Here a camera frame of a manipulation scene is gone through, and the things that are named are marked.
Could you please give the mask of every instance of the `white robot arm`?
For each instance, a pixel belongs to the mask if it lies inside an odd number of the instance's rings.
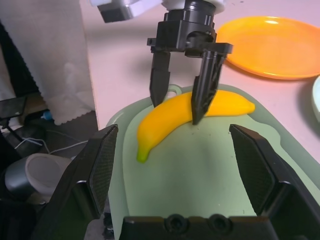
[[[106,23],[133,19],[162,4],[168,11],[183,9],[185,0],[90,0],[99,7]],[[215,6],[215,14],[224,11],[226,0],[205,0]]]
[[[155,38],[149,38],[153,61],[150,97],[156,107],[166,97],[170,81],[171,52],[202,58],[199,76],[194,79],[191,97],[192,123],[204,117],[216,95],[222,64],[232,45],[216,43],[214,15],[225,9],[225,0],[91,0],[105,23],[133,19],[162,4],[168,12],[158,23]]]

